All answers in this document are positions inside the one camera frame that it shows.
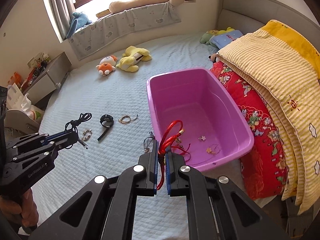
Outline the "person left hand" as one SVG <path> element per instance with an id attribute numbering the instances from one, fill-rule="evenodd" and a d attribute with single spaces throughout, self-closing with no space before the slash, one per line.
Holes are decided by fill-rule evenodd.
<path id="1" fill-rule="evenodd" d="M 20 224 L 25 228 L 36 226 L 39 221 L 39 213 L 33 200 L 32 189 L 26 191 L 20 198 L 21 205 L 13 200 L 1 196 L 1 211 L 11 222 Z"/>

